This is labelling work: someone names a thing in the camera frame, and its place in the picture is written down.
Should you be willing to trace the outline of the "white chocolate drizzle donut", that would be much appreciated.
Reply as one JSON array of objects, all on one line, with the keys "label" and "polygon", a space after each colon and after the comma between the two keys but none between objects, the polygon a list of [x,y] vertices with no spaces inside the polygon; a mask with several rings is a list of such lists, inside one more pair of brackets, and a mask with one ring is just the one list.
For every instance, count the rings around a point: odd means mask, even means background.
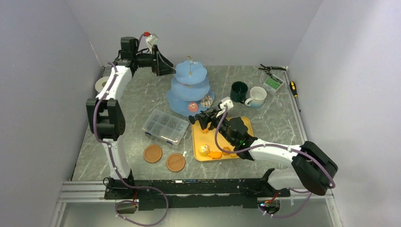
[{"label": "white chocolate drizzle donut", "polygon": [[200,100],[200,105],[202,107],[210,107],[213,104],[213,97],[210,95],[205,95],[201,100]]}]

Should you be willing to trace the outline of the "yellow cupcake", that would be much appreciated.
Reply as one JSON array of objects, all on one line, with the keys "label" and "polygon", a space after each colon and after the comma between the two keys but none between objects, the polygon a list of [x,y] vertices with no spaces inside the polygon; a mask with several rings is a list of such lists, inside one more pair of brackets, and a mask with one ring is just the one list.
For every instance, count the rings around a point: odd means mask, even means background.
[{"label": "yellow cupcake", "polygon": [[207,144],[202,144],[198,147],[198,153],[202,157],[207,157],[210,153],[210,148]]}]

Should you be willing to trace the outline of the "blue three-tier cake stand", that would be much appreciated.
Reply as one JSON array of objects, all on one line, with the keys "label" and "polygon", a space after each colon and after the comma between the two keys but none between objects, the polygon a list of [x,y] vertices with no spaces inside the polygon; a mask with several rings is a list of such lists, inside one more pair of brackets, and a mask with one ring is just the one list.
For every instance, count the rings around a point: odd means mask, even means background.
[{"label": "blue three-tier cake stand", "polygon": [[[167,92],[167,100],[171,110],[184,117],[194,116],[195,114],[206,111],[210,107],[202,107],[200,100],[205,95],[210,95],[215,99],[207,69],[199,61],[195,61],[191,56],[187,60],[179,63],[175,67],[176,73],[171,80],[171,89]],[[182,86],[181,83],[191,85],[191,87]],[[191,113],[187,106],[190,102],[196,102],[199,110]]]}]

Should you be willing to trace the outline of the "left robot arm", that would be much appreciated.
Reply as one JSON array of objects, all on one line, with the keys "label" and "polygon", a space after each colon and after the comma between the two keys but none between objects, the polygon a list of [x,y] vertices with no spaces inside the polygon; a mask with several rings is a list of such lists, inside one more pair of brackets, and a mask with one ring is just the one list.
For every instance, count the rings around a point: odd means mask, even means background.
[{"label": "left robot arm", "polygon": [[105,87],[95,98],[86,101],[89,127],[102,144],[111,169],[108,187],[117,187],[125,199],[136,192],[136,185],[124,152],[121,136],[125,132],[125,118],[119,104],[123,92],[138,68],[151,68],[157,76],[174,74],[173,63],[164,57],[155,34],[144,32],[140,38],[121,38],[121,48],[111,66]]}]

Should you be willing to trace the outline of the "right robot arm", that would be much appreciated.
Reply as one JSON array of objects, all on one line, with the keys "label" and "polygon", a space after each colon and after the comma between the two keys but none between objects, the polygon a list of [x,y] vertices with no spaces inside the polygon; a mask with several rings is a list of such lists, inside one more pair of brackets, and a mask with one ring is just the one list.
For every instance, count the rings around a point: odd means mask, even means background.
[{"label": "right robot arm", "polygon": [[215,130],[214,141],[221,135],[244,160],[264,160],[286,166],[284,170],[269,169],[261,182],[261,192],[274,195],[284,188],[304,187],[310,193],[323,196],[335,188],[334,177],[338,166],[322,149],[311,141],[302,145],[282,145],[267,142],[248,133],[241,117],[227,119],[228,110],[212,108],[189,116],[191,124],[198,123],[202,130]]}]

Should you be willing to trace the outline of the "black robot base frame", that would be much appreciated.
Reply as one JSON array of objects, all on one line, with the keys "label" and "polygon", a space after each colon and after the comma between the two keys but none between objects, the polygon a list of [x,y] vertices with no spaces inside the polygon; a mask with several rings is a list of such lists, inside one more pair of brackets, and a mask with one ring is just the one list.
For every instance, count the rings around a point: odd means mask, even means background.
[{"label": "black robot base frame", "polygon": [[133,200],[140,211],[164,208],[255,208],[263,198],[289,197],[288,189],[275,190],[259,178],[136,180],[136,189],[113,181],[106,186],[106,200]]}]

